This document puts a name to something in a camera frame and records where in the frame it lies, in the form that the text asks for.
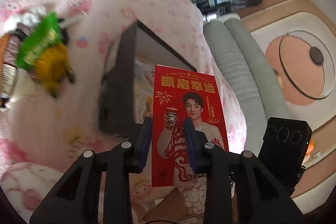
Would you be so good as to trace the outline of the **red poster card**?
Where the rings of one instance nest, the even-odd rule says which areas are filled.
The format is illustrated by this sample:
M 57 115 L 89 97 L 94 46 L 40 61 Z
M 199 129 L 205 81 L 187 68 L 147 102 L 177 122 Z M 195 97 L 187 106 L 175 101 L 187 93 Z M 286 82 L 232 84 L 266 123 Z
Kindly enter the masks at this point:
M 156 65 L 154 70 L 151 184 L 177 186 L 196 181 L 187 155 L 183 122 L 228 150 L 226 125 L 212 75 Z

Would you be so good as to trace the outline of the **grey ribbed sofa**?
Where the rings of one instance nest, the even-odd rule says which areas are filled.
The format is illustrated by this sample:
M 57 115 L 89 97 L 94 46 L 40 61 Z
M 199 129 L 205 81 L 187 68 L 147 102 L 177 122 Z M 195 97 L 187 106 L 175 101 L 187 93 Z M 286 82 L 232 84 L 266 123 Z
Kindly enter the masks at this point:
M 256 40 L 236 19 L 213 20 L 203 27 L 205 40 L 240 107 L 225 99 L 230 151 L 258 155 L 270 117 L 290 118 L 275 73 Z

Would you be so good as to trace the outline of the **black storage box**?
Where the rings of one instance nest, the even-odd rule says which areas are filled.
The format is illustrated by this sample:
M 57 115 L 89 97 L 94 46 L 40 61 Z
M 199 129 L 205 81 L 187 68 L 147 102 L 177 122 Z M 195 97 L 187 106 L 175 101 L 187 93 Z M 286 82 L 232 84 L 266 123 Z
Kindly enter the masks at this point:
M 127 136 L 135 121 L 135 61 L 151 67 L 165 65 L 196 72 L 197 69 L 141 21 L 125 30 L 117 50 L 112 47 L 104 62 L 99 99 L 98 126 L 107 135 Z

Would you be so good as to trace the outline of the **yellow snack bag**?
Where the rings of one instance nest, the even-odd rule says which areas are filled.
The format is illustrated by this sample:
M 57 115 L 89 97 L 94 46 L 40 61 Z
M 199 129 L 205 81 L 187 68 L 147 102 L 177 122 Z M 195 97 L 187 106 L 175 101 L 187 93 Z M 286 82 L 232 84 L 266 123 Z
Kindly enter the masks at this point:
M 75 74 L 63 43 L 47 48 L 35 62 L 33 73 L 33 78 L 54 98 L 58 97 L 64 78 L 67 78 L 71 84 L 75 83 Z

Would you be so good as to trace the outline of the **cartoon sticker sheet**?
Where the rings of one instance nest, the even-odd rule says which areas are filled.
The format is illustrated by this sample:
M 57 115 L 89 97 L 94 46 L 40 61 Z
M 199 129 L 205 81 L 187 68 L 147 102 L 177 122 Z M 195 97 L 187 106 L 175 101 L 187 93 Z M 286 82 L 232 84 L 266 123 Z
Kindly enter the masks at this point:
M 134 120 L 143 123 L 152 117 L 154 89 L 154 64 L 145 59 L 134 58 Z

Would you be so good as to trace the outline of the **green snack bag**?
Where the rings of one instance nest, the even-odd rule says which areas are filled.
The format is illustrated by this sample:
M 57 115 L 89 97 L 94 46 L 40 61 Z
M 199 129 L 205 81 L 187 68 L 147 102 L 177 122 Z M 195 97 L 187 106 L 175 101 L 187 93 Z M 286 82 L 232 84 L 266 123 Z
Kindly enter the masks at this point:
M 57 14 L 51 12 L 24 39 L 19 48 L 16 66 L 25 71 L 32 70 L 46 49 L 62 42 L 60 34 Z

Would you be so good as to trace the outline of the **pink cartoon bed blanket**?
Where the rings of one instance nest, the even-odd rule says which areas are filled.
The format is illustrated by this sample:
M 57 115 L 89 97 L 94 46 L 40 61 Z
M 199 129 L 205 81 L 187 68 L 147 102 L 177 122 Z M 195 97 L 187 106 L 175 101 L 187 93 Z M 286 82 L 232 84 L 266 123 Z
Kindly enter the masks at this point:
M 140 20 L 201 73 L 214 75 L 223 106 L 229 149 L 244 149 L 247 127 L 234 91 L 221 74 L 203 35 L 201 13 L 186 0 L 1 0 L 1 33 L 20 10 L 50 5 L 59 16 L 84 11 L 68 33 L 74 84 L 63 81 L 58 98 L 18 73 L 15 91 L 1 111 L 1 187 L 28 221 L 41 200 L 86 150 L 103 152 L 118 139 L 98 128 L 104 61 L 118 38 Z

